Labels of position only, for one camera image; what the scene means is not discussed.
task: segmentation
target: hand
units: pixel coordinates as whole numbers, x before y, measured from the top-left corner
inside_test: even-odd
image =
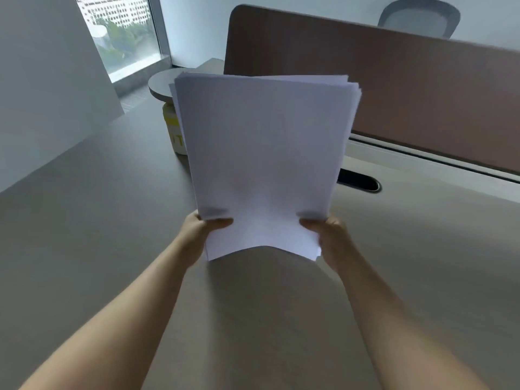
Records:
[[[202,255],[204,243],[210,232],[228,227],[232,223],[233,219],[202,220],[199,212],[195,210],[186,216],[171,246],[178,252],[179,259],[186,268],[191,267]]]
[[[347,260],[349,255],[357,253],[345,223],[338,218],[329,216],[324,221],[300,219],[300,224],[319,235],[321,255],[335,272],[338,272],[339,265]]]

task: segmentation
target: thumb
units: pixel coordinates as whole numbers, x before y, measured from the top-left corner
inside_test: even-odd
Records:
[[[213,231],[230,226],[233,223],[233,219],[206,220],[205,223],[208,231]]]
[[[323,231],[323,227],[325,226],[325,222],[314,219],[300,219],[300,224],[306,229],[317,232],[318,234]]]

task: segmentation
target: wall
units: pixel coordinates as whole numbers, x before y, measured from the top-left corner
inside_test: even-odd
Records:
[[[227,27],[239,4],[259,5],[355,23],[377,25],[383,9],[395,0],[161,0],[172,62],[196,67],[224,59]],[[520,49],[520,0],[442,0],[455,5],[461,22],[453,39]]]
[[[0,191],[123,114],[75,0],[2,0]]]

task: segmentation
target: white paper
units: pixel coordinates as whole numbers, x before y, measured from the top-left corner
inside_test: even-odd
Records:
[[[318,237],[299,219],[328,215],[358,85],[182,73],[171,89],[199,214],[235,219],[208,237],[208,260],[264,245],[315,260]]]

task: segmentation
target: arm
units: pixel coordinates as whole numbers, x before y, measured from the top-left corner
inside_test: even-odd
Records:
[[[361,256],[345,225],[301,220],[320,237],[325,262],[338,273],[381,386],[386,390],[484,390],[484,383],[406,314],[397,295]]]
[[[232,219],[186,217],[175,240],[112,302],[59,347],[20,390],[140,389],[186,270],[208,234]]]

